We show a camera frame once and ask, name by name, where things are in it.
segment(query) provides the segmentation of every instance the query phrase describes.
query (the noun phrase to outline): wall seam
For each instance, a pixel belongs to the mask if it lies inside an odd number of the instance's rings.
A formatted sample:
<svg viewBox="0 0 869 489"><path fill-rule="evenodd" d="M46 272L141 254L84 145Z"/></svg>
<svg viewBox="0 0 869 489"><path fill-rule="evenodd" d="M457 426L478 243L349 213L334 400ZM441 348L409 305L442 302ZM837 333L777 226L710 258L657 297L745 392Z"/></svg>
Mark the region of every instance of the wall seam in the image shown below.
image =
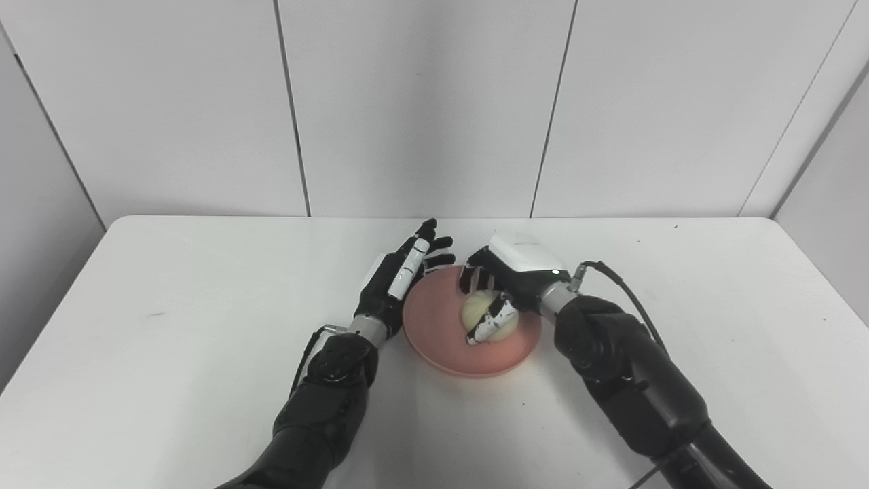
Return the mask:
<svg viewBox="0 0 869 489"><path fill-rule="evenodd" d="M78 186L82 189L82 194L84 194L84 197L88 200L88 205L90 206L90 209L94 212L94 217L96 217L96 221L100 224L100 227L103 228L103 232L106 232L106 224L103 222L103 217L100 216L100 213L96 209L96 205L94 204L94 199L91 198L87 187L84 186L84 181L82 180L82 176L79 175L78 169L72 163L70 153L66 150L66 145L63 144L63 140L60 138L60 134L57 132L57 127L55 127L54 122L51 121L49 112L46 110L42 98L39 97L39 93L36 91L36 86L33 85L33 81L30 79L30 74L27 72L27 69L24 68L24 63L21 60L21 57L18 56L17 53L15 53L14 49L12 52L14 53L12 56L15 57L15 61L16 63L18 63L18 68L24 75L24 80L27 81L27 86L30 87L30 92L33 93L33 97L36 99L36 103L39 104L39 110L42 111L43 117L45 117L45 121L48 123L49 128L51 129L51 134L54 135L57 144L60 146L60 150L63 153L63 158L66 159L67 165L70 167L70 170L72 170L72 174L76 177Z"/></svg>
<svg viewBox="0 0 869 489"><path fill-rule="evenodd" d="M531 197L531 211L528 213L528 218L534 217L534 205L537 204L537 191L541 186L541 177L543 176L543 163L546 161L546 152L549 149L549 135L552 133L552 121L555 118L555 105L558 104L558 94L561 91L561 78L564 76L564 65L567 62L567 49L570 47L570 37L574 33L574 20L576 19L576 8L580 4L580 0L574 0L574 10L570 13L570 24L567 27L567 40L564 43L564 54L561 55L561 67L558 69L558 81L555 83L555 95L552 99L552 110L549 112L549 124L546 128L546 137L543 139L543 153L541 154L541 165L537 169L537 181L534 183L534 195Z"/></svg>
<svg viewBox="0 0 869 489"><path fill-rule="evenodd" d="M824 53L824 57L821 58L821 60L820 60L820 64L818 65L818 69L815 70L814 75L812 75L812 79L809 80L809 85L806 87L806 90L803 91L803 95L802 95L802 97L799 98L799 101L797 102L797 106L793 109L791 116L787 119L787 123L785 124L785 129L779 135L779 139L776 140L775 145L773 146L773 150L770 151L769 156L766 158L766 161L763 164L763 168L760 169L760 173L758 173L757 178L754 179L754 183L752 184L752 188L748 190L748 194L746 195L746 199L744 201L742 201L742 205L740 206L740 209L736 212L736 217L738 217L740 214L742 214L743 210L745 210L746 205L748 204L748 200L751 198L752 194L754 193L754 189L757 188L758 183L760 182L760 179L763 177L763 174L766 172L766 167L769 166L769 162L773 160L773 156L775 155L775 151L779 148L781 141L785 138L785 134L787 134L787 131L791 128L791 123L793 122L793 119L796 117L797 113L799 112L799 108L802 106L803 102L806 100L806 96L808 95L809 91L812 89L812 86L814 85L815 80L818 78L818 74L824 68L824 64L826 63L827 58L830 57L830 53L833 51L833 47L835 47L836 43L839 41L839 36L842 34L842 30L844 30L845 26L848 24L848 19L851 18L851 14L854 12L854 9L857 7L857 3L859 3L859 1L860 0L854 0L854 3L851 5L851 9L848 11L848 14L845 16L845 20L842 21L842 25L839 26L839 30L836 32L836 36L833 37L833 42L830 43L830 47L827 48L826 53Z"/></svg>
<svg viewBox="0 0 869 489"><path fill-rule="evenodd" d="M295 117L295 101L293 100L293 84L289 81L289 60L287 59L287 44L283 37L281 8L278 0L273 0L275 6L275 21L277 22L277 40L281 48L284 82L287 84L287 99L289 100L289 116L293 121L293 137L295 138L295 155L299 160L299 177L302 179L302 194L305 197L305 212L311 217L311 201L308 198L308 180L305 178L305 164L302 162L302 141L299 138L299 124Z"/></svg>

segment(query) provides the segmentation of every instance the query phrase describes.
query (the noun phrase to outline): black cable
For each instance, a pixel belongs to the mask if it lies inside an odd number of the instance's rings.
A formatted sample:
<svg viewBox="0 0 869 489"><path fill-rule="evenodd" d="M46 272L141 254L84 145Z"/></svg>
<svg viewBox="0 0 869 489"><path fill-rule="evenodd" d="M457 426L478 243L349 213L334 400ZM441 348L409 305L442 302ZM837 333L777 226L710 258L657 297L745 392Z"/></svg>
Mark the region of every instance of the black cable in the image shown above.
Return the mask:
<svg viewBox="0 0 869 489"><path fill-rule="evenodd" d="M663 350L664 353L669 357L670 353L667 352L667 348L664 346L664 340L661 339L660 334L658 334L658 328L654 327L652 319L649 318L648 313L646 313L646 308L643 307L643 304L641 304L637 296L634 295L634 291L632 291L631 288L627 286L627 284L619 276L619 274L616 273L615 270L613 270L612 268L608 267L607 264L601 261L582 262L581 265L585 265L594 268L596 271L599 271L607 278L615 282L615 284L618 285L619 288L621 288L625 292L627 298L631 299L631 304L633 304L634 307L637 308L637 311L640 313L640 317L643 318L643 322L646 323L646 329L648 329L649 334L652 335L652 339L654 339L654 342L657 343L658 346L660 346L660 349Z"/></svg>
<svg viewBox="0 0 869 489"><path fill-rule="evenodd" d="M302 370L305 368L305 362L308 361L308 355L311 354L311 350L314 350L314 345L317 344L317 340L320 339L324 331L326 331L326 326L320 326L320 329L315 331L311 335L311 339L308 340L308 345L305 346L305 352L302 354L302 361L299 362L299 368L295 369L295 378L293 378L293 387L289 390L290 392L299 385L299 379L302 377Z"/></svg>
<svg viewBox="0 0 869 489"><path fill-rule="evenodd" d="M638 487L642 486L643 484L646 484L646 481L651 479L652 476L654 474L658 473L659 471L660 471L660 465L652 467L652 470L650 470L649 472L646 472L646 475L640 477L640 480L637 480L636 482L634 482L634 485L628 487L627 489L637 489Z"/></svg>

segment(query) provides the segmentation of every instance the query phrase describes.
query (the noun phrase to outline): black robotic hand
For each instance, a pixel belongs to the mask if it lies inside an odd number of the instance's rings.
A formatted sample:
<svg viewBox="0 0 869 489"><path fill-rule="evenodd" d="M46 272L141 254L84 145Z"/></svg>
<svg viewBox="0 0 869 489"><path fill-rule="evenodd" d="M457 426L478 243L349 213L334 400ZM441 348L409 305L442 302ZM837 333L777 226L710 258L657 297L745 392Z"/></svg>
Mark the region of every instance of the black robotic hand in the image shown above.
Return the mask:
<svg viewBox="0 0 869 489"><path fill-rule="evenodd" d="M452 246L453 239L436 238L436 227L436 219L427 220L398 250L383 257L362 289L354 316L380 320L387 326L389 337L401 329L401 309L410 287L431 271L455 263L455 255L438 254Z"/></svg>

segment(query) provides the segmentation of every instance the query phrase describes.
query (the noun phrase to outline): black fingertip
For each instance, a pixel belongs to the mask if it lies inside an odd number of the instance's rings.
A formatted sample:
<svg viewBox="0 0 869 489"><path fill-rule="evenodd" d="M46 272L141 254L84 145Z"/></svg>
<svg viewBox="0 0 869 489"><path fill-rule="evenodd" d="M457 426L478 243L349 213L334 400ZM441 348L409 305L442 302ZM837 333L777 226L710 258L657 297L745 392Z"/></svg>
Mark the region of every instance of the black fingertip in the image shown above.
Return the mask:
<svg viewBox="0 0 869 489"><path fill-rule="evenodd" d="M480 274L477 275L477 290L485 291L488 289L489 272L485 268L480 268Z"/></svg>
<svg viewBox="0 0 869 489"><path fill-rule="evenodd" d="M425 259L426 268L434 268L436 266L451 265L455 263L455 255L452 253L444 253Z"/></svg>
<svg viewBox="0 0 869 489"><path fill-rule="evenodd" d="M437 238L435 241L432 241L431 247L428 249L429 252L436 250L443 250L445 248L449 248L453 245L453 237L452 236L443 236L441 238Z"/></svg>
<svg viewBox="0 0 869 489"><path fill-rule="evenodd" d="M474 268L465 265L464 268L461 269L461 275L459 276L459 290L462 293L470 293L471 292L471 278L474 277Z"/></svg>
<svg viewBox="0 0 869 489"><path fill-rule="evenodd" d="M433 230L435 227L437 227L437 219L430 218L420 225L420 229L416 230L416 234L419 234L426 229Z"/></svg>

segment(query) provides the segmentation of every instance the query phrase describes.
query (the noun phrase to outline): white fingertip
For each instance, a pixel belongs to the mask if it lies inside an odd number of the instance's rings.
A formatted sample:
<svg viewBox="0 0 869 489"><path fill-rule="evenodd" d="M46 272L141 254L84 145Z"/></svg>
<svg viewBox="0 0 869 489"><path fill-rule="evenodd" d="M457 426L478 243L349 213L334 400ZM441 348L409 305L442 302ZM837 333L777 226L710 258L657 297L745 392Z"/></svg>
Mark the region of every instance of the white fingertip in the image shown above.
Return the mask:
<svg viewBox="0 0 869 489"><path fill-rule="evenodd" d="M510 304L510 301L505 301L501 310L498 311L498 314L495 316L492 316L488 311L486 311L482 318L480 318L480 322L477 323L477 326L475 326L474 329L465 337L465 341L467 341L469 345L476 345L477 343L486 341L510 322L510 319L513 319L518 313L519 312L516 311L516 308Z"/></svg>
<svg viewBox="0 0 869 489"><path fill-rule="evenodd" d="M387 291L388 295L397 298L398 300L404 299L404 295L408 293L410 284L414 281L416 271L420 269L422 260L426 257L426 253L428 253L428 247L428 241L425 239L417 239L414 242L414 247L408 253L408 257L404 258L404 263L401 264L401 269L398 271L398 274L395 275L395 280L393 280L392 284L389 286L389 290Z"/></svg>

